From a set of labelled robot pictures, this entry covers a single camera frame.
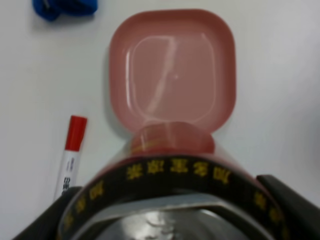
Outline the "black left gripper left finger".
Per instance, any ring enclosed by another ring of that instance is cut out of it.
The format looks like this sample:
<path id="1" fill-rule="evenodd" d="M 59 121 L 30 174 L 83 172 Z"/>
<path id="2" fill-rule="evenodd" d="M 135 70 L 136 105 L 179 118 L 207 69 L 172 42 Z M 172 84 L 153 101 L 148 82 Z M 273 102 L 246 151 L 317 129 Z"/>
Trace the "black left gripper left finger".
<path id="1" fill-rule="evenodd" d="M 55 240 L 63 212 L 81 189 L 80 186 L 69 188 L 13 240 Z"/>

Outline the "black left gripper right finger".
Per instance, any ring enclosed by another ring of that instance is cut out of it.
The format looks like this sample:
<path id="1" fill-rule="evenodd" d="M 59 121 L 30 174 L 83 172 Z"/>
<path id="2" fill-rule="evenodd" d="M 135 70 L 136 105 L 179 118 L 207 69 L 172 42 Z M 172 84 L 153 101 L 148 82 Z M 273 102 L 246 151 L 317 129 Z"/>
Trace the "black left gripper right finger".
<path id="1" fill-rule="evenodd" d="M 320 238 L 319 207 L 272 175 L 258 175 L 256 179 L 280 206 L 292 240 Z"/>

